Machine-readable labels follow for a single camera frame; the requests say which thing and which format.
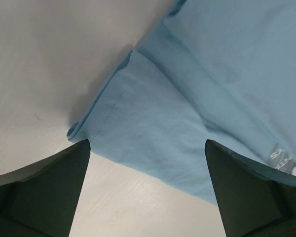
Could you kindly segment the light blue t shirt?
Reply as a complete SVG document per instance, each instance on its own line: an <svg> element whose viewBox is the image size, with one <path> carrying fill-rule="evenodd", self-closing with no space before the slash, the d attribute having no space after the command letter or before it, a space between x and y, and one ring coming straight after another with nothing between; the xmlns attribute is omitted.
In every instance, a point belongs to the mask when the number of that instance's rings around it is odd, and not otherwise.
<svg viewBox="0 0 296 237"><path fill-rule="evenodd" d="M291 173L296 0L176 2L67 138L210 203L208 139Z"/></svg>

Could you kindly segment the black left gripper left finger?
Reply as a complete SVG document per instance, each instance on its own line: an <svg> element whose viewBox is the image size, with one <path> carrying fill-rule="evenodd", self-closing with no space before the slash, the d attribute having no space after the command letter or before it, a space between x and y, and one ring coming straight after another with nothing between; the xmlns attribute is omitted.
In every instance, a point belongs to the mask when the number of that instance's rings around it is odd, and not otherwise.
<svg viewBox="0 0 296 237"><path fill-rule="evenodd" d="M0 237L67 237L90 159L79 141L0 175Z"/></svg>

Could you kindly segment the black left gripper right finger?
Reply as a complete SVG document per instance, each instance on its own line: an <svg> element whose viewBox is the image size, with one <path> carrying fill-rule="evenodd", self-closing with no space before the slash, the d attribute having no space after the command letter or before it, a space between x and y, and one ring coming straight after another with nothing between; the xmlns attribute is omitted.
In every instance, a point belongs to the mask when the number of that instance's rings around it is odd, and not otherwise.
<svg viewBox="0 0 296 237"><path fill-rule="evenodd" d="M296 176L207 140L205 156L228 237L296 237Z"/></svg>

